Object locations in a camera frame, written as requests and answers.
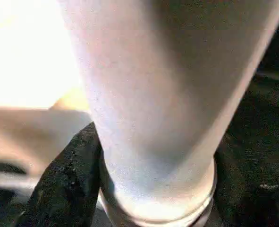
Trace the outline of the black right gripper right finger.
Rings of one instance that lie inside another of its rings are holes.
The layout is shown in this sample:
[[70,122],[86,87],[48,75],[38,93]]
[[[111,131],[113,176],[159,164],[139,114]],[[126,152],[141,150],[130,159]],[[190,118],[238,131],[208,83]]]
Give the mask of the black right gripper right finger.
[[279,227],[279,183],[266,183],[231,136],[215,153],[217,185],[214,204],[222,227]]

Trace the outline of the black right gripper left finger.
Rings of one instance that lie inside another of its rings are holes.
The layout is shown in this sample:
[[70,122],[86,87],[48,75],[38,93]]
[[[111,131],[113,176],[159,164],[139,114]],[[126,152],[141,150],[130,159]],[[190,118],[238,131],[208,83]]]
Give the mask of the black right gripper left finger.
[[94,123],[48,165],[18,219],[20,227],[110,227],[97,210],[102,148]]

